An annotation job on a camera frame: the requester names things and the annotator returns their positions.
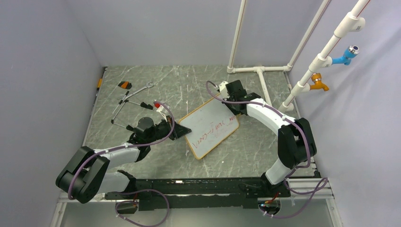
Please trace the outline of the yellow framed whiteboard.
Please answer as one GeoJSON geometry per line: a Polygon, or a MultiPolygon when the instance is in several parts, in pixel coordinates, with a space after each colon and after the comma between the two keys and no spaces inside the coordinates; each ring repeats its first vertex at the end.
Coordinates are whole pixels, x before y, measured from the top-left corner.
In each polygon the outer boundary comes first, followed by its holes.
{"type": "Polygon", "coordinates": [[[239,120],[225,104],[212,98],[178,122],[191,129],[185,140],[196,159],[204,158],[239,128],[239,120]]]}

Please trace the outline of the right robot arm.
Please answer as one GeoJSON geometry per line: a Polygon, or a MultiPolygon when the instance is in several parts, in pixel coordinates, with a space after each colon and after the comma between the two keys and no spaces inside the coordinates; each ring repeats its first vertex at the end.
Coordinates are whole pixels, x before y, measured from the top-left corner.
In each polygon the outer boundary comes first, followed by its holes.
{"type": "Polygon", "coordinates": [[[295,167],[317,153],[310,123],[305,118],[293,118],[268,105],[260,95],[247,93],[241,81],[223,81],[219,92],[225,105],[235,115],[250,116],[272,130],[278,137],[278,159],[268,169],[261,182],[261,192],[272,196],[295,167]]]}

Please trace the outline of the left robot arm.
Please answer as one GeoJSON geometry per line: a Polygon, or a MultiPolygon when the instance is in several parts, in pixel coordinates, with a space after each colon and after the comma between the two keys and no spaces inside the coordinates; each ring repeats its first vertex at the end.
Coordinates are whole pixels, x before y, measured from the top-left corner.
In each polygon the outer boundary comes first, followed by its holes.
{"type": "Polygon", "coordinates": [[[143,117],[136,127],[126,127],[132,132],[129,140],[116,147],[91,149],[80,147],[55,180],[55,185],[67,193],[70,200],[87,203],[97,194],[115,192],[131,198],[137,191],[137,179],[124,170],[110,173],[109,169],[143,160],[151,146],[166,139],[176,140],[191,129],[178,124],[171,116],[154,124],[150,117],[143,117]]]}

